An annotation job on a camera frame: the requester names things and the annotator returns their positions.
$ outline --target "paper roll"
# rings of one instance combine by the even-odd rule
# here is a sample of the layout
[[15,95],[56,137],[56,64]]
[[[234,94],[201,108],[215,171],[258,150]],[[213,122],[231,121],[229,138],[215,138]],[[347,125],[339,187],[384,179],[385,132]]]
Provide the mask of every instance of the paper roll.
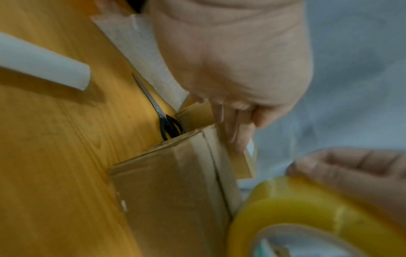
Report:
[[259,184],[228,234],[228,256],[251,256],[257,235],[280,225],[308,227],[332,235],[370,257],[406,256],[406,236],[361,204],[299,178]]
[[90,81],[87,64],[0,32],[0,67],[85,90]]

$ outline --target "bubble wrap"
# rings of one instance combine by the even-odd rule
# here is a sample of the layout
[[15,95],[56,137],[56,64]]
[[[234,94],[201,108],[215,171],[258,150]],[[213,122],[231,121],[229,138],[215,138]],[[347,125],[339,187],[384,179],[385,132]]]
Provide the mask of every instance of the bubble wrap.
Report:
[[93,16],[92,20],[157,93],[178,111],[188,93],[175,81],[162,59],[149,17],[101,15]]

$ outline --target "yellow tape roll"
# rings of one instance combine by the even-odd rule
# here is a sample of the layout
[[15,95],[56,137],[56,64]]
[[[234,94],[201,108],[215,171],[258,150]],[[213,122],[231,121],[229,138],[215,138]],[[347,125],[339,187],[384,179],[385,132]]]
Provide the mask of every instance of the yellow tape roll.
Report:
[[259,184],[233,221],[228,256],[248,257],[265,228],[293,224],[335,235],[370,257],[406,257],[405,233],[382,216],[300,178]]

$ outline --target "black scissors handle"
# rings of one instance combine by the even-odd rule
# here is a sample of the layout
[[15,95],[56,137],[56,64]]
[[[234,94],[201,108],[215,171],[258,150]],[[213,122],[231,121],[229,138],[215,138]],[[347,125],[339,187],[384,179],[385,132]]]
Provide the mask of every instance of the black scissors handle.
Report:
[[166,115],[165,118],[160,117],[159,124],[160,124],[162,138],[165,141],[168,140],[168,137],[166,136],[165,132],[167,132],[171,138],[175,138],[175,137],[185,133],[183,131],[181,123],[177,119],[172,118],[169,115]]

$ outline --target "hand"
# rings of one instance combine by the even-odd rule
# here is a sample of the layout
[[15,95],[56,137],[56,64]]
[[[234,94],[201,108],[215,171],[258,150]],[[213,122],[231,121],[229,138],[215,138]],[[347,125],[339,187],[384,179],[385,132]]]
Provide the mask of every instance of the hand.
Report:
[[330,149],[287,170],[377,207],[406,230],[406,152]]
[[151,0],[150,7],[169,70],[210,100],[238,151],[308,88],[313,66],[302,0]]

